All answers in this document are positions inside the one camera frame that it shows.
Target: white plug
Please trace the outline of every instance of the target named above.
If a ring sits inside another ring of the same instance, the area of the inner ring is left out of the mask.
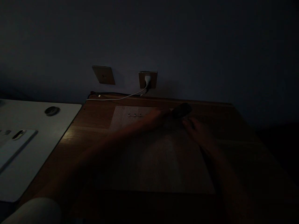
[[[145,80],[146,87],[147,87],[150,84],[151,77],[150,76],[145,76],[144,80]]]

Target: finger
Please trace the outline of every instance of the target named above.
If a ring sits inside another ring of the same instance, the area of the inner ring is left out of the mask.
[[[182,123],[183,123],[186,131],[188,132],[188,134],[190,134],[191,136],[193,136],[196,131],[192,128],[192,125],[190,124],[190,122],[187,121],[187,120],[183,120]]]
[[[196,118],[190,117],[189,120],[194,124],[196,130],[200,129],[202,123],[200,123]]]

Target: hand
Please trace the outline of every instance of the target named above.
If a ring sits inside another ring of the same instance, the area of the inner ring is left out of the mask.
[[[155,108],[149,114],[147,114],[143,119],[143,125],[146,130],[152,130],[161,126],[166,117],[170,114],[170,109]]]
[[[183,125],[189,136],[205,151],[208,156],[222,156],[216,139],[203,123],[199,122],[196,118],[184,119]]]

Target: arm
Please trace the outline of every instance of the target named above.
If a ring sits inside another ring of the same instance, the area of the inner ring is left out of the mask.
[[[91,146],[65,172],[47,184],[35,198],[51,198],[60,205],[62,212],[66,213],[86,181],[93,174],[92,171],[98,170],[92,169],[93,167],[108,163],[111,157],[119,153],[119,145],[123,145],[125,141],[144,131],[160,126],[169,113],[169,109],[154,109],[141,121],[129,125]]]
[[[233,168],[217,146],[210,131],[195,118],[183,120],[189,136],[203,149],[212,162],[218,178],[226,213],[231,223],[251,223],[253,205],[239,182]]]

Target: person's left hand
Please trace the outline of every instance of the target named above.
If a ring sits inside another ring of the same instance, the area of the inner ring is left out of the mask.
[[[142,123],[146,130],[152,130],[161,126],[166,117],[170,114],[170,109],[155,108],[149,114],[147,114],[143,119]]]

